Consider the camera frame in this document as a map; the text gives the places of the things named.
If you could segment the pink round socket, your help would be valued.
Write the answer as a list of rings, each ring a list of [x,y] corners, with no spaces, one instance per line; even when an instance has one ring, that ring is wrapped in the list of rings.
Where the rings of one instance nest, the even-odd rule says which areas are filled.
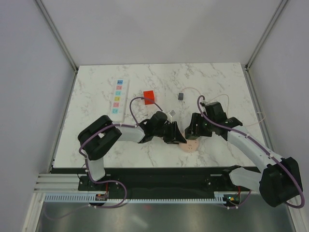
[[[182,151],[191,153],[197,151],[199,146],[199,140],[186,140],[186,143],[179,144]]]

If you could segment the dark grey usb charger plug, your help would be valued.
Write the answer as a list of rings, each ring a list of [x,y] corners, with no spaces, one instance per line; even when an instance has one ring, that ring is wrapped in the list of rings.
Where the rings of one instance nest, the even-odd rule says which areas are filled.
[[[183,97],[184,97],[184,94],[180,92],[180,93],[178,94],[178,100],[182,101],[182,100],[183,100]]]

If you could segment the red cube socket adapter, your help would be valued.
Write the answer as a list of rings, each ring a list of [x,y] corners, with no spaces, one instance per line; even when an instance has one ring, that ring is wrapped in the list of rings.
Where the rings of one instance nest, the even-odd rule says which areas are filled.
[[[144,104],[150,105],[155,103],[155,94],[153,90],[143,91]]]

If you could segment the white power strip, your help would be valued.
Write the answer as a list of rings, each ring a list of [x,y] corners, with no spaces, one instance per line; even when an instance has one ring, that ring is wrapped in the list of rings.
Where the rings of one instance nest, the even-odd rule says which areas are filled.
[[[114,122],[123,123],[125,120],[129,83],[129,79],[116,79],[115,81],[109,112],[109,117]]]

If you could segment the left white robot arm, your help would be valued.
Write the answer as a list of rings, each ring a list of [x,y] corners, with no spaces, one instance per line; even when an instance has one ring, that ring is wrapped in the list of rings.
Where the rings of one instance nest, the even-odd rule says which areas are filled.
[[[79,152],[84,156],[90,176],[89,185],[95,190],[105,187],[104,156],[116,142],[143,144],[151,141],[153,137],[162,138],[166,144],[187,143],[177,122],[168,121],[168,116],[161,111],[136,125],[113,123],[107,115],[98,118],[78,135]]]

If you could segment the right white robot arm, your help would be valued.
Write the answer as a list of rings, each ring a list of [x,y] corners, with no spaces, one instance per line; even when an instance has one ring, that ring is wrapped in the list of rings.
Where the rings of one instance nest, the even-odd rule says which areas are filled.
[[[222,187],[233,190],[236,186],[258,192],[270,206],[287,204],[292,208],[305,205],[298,163],[292,157],[283,158],[254,138],[243,123],[235,117],[227,117],[219,102],[206,103],[197,100],[198,113],[193,113],[190,125],[185,129],[187,140],[199,137],[221,136],[237,147],[258,168],[249,171],[234,165],[224,171]]]

